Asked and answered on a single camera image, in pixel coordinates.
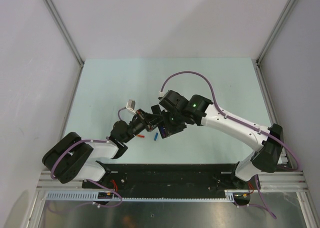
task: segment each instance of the wall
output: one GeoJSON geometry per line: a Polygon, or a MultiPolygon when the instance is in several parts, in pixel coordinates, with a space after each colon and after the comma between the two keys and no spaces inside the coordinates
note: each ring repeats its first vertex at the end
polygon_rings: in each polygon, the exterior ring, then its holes
{"type": "Polygon", "coordinates": [[[262,62],[263,73],[288,144],[320,213],[320,4],[299,0],[262,62]]]}
{"type": "Polygon", "coordinates": [[[0,227],[17,228],[79,67],[42,0],[0,0],[0,227]]]}
{"type": "Polygon", "coordinates": [[[85,59],[257,58],[287,0],[53,0],[85,59]]]}

